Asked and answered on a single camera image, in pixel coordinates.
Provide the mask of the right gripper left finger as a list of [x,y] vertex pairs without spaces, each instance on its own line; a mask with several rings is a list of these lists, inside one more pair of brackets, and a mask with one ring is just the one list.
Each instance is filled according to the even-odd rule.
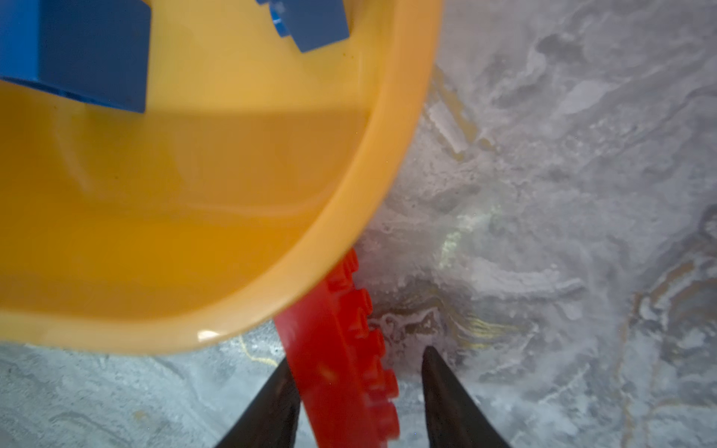
[[293,448],[301,402],[284,358],[216,448]]

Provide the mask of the blue lego brick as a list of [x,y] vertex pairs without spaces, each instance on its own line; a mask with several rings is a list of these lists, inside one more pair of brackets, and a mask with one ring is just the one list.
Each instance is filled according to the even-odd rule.
[[146,109],[151,8],[144,1],[4,1],[1,78],[106,108]]
[[350,36],[342,0],[258,0],[267,5],[280,37],[290,37],[300,52],[311,52]]

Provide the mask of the yellow container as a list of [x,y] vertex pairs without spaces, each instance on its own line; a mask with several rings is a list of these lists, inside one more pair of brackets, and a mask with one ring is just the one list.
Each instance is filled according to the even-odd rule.
[[253,1],[155,1],[147,110],[1,86],[1,337],[193,350],[299,300],[387,194],[439,1],[350,1],[299,52]]

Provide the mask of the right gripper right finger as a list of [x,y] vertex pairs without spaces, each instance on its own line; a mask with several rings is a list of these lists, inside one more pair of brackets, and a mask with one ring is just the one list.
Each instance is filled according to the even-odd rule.
[[424,350],[421,376],[431,448],[510,447],[434,346]]

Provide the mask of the red lego brick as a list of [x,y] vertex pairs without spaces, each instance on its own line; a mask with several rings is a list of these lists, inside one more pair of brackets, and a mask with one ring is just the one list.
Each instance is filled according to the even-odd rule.
[[356,287],[349,251],[304,298],[274,318],[320,447],[385,447],[400,436],[396,374],[382,365],[384,335],[372,330],[370,294]]

